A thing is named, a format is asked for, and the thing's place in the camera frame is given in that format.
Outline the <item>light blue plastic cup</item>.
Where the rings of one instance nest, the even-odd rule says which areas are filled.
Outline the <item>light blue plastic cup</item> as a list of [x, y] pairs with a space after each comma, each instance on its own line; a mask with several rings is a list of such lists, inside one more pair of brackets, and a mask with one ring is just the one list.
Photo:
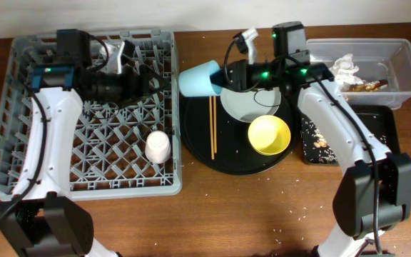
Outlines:
[[216, 61], [182, 71], [178, 79], [181, 94], [185, 97], [219, 96], [223, 88], [213, 84], [210, 79], [217, 71], [220, 71], [220, 67]]

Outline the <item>yellow plastic bowl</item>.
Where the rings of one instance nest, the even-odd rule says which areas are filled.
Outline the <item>yellow plastic bowl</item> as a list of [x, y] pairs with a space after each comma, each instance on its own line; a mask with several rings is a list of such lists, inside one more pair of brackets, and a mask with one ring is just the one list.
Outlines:
[[248, 127], [248, 140], [257, 153], [274, 156], [284, 152], [290, 145], [291, 130], [277, 116], [259, 116]]

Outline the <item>pink plastic cup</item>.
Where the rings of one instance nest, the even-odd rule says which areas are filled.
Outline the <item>pink plastic cup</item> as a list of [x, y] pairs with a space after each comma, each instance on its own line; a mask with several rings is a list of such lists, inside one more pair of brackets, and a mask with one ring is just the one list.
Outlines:
[[146, 140], [145, 155], [152, 163], [161, 164], [171, 156], [171, 142], [163, 131], [151, 132]]

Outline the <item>food scraps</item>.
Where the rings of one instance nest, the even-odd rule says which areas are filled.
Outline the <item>food scraps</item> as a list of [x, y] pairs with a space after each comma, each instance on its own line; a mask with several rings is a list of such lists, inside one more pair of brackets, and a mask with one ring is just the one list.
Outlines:
[[325, 137], [321, 133], [316, 133], [314, 135], [313, 144], [316, 148], [325, 148], [328, 145], [327, 141], [325, 140]]

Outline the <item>gold foil wrapper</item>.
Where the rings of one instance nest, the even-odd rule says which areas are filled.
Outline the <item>gold foil wrapper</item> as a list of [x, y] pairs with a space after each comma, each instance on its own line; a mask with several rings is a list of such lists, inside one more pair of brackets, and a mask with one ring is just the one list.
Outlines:
[[353, 84], [349, 88], [349, 92], [373, 92], [380, 91], [387, 87], [388, 80], [378, 80], [367, 82], [364, 84]]

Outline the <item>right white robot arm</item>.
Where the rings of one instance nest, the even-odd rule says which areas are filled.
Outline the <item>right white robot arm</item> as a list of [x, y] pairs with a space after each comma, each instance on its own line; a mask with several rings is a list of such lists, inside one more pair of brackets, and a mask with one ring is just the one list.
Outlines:
[[212, 83], [239, 93], [279, 88], [295, 98], [335, 154], [342, 169], [333, 199], [336, 223], [312, 254], [359, 256], [369, 245], [381, 254], [380, 236], [410, 217], [411, 158], [381, 143], [349, 106], [329, 68], [310, 60], [299, 21], [273, 27], [272, 61], [257, 62], [257, 35], [251, 28], [233, 37], [230, 45], [248, 58], [225, 62]]

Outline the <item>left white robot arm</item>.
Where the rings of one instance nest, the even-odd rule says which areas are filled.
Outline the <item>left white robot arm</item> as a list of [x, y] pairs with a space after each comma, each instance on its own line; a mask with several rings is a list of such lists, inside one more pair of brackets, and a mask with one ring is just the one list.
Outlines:
[[70, 197], [74, 132], [85, 101], [136, 104], [171, 84], [150, 66], [106, 74], [91, 58], [93, 35], [56, 33], [56, 55], [37, 66], [26, 91], [32, 117], [21, 175], [10, 201], [0, 201], [0, 232], [19, 256], [112, 256], [94, 236], [91, 215]]

